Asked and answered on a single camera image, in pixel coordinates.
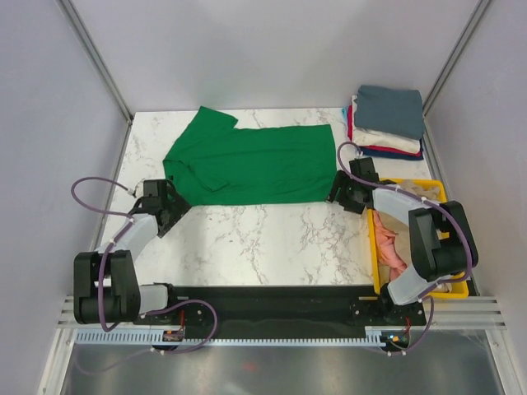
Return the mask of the pink t shirt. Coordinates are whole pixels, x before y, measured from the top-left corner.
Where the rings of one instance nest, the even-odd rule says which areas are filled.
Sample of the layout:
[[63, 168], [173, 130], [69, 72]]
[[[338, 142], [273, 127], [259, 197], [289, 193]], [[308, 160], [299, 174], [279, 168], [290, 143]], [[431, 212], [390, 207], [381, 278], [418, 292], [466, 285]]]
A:
[[408, 267], [395, 248], [397, 234], [388, 229], [378, 211], [373, 211], [375, 244], [379, 263], [389, 267], [389, 279], [397, 279]]

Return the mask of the green t shirt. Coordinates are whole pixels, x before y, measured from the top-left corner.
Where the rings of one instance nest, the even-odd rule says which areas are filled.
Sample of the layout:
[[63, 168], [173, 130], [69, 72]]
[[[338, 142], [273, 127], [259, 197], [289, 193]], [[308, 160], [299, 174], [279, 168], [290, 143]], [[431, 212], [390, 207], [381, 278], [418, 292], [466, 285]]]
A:
[[237, 118], [199, 108], [162, 161], [193, 206], [322, 202], [336, 175], [328, 124], [238, 128]]

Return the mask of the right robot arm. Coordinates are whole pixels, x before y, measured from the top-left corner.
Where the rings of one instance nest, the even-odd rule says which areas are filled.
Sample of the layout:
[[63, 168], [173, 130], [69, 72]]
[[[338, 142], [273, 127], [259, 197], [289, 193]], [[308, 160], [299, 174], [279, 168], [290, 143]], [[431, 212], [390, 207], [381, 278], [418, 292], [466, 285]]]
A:
[[478, 250], [459, 202], [434, 202], [392, 180], [381, 181], [371, 158], [352, 160], [348, 170], [339, 170], [327, 200], [357, 214], [367, 208], [381, 211], [409, 228], [411, 263], [380, 291], [383, 299], [376, 310], [385, 323], [397, 323], [407, 313], [406, 304], [455, 281], [460, 273], [469, 277], [478, 264]]

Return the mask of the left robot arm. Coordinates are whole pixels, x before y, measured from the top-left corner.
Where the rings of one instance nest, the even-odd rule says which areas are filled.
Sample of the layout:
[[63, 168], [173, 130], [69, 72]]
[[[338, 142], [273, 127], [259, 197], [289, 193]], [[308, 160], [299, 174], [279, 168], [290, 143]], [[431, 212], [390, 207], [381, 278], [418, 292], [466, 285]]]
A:
[[168, 179], [142, 182], [142, 196], [127, 212], [100, 209], [83, 202], [77, 186], [86, 181], [104, 181], [136, 192], [112, 179], [85, 177], [71, 187], [73, 199], [86, 209], [105, 216], [124, 219], [119, 230], [97, 249], [79, 253], [73, 261], [73, 314], [80, 324], [99, 324], [105, 332], [120, 323], [131, 323], [152, 314], [162, 323], [173, 323], [180, 316], [180, 302], [169, 296], [164, 283], [141, 286], [135, 261], [154, 239], [163, 238], [192, 208]]

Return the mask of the yellow plastic bin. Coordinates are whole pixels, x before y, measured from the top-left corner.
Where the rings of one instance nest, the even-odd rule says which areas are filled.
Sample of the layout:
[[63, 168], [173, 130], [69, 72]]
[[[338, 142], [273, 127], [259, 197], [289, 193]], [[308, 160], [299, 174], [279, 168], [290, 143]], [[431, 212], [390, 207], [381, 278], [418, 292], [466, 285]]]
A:
[[[447, 196], [445, 193], [444, 185], [439, 180], [434, 179], [380, 179], [381, 181], [393, 181], [397, 184], [412, 182], [413, 184], [419, 186], [423, 191], [430, 192], [434, 189], [437, 190], [435, 194], [436, 200], [438, 202], [444, 203], [447, 202]], [[374, 215], [371, 209], [366, 209], [366, 220], [368, 225], [368, 238], [369, 238], [369, 247], [371, 251], [371, 270], [372, 270], [372, 280], [374, 292], [376, 294], [380, 293], [381, 287], [388, 282], [389, 280], [389, 270], [390, 267], [384, 264], [381, 264], [378, 257], [378, 251], [376, 247], [375, 239], [375, 224], [374, 224]], [[439, 288], [431, 291], [430, 296], [437, 298], [438, 300], [459, 300], [465, 299], [469, 296], [469, 287], [467, 281], [455, 282], [450, 284], [444, 284]]]

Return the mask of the beige t shirt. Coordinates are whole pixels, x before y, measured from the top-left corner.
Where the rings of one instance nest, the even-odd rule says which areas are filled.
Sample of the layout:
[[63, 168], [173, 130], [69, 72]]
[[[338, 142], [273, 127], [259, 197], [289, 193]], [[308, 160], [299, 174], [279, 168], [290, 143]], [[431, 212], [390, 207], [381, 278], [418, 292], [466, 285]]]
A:
[[[446, 195], [441, 181], [426, 179], [392, 179], [403, 190], [409, 191], [436, 202], [445, 202]], [[374, 290], [388, 283], [392, 276], [400, 274], [403, 267], [393, 267], [385, 261], [385, 252], [381, 247], [391, 247], [405, 265], [411, 263], [409, 228], [402, 221], [383, 212], [367, 211], [369, 240], [371, 247], [372, 277]]]

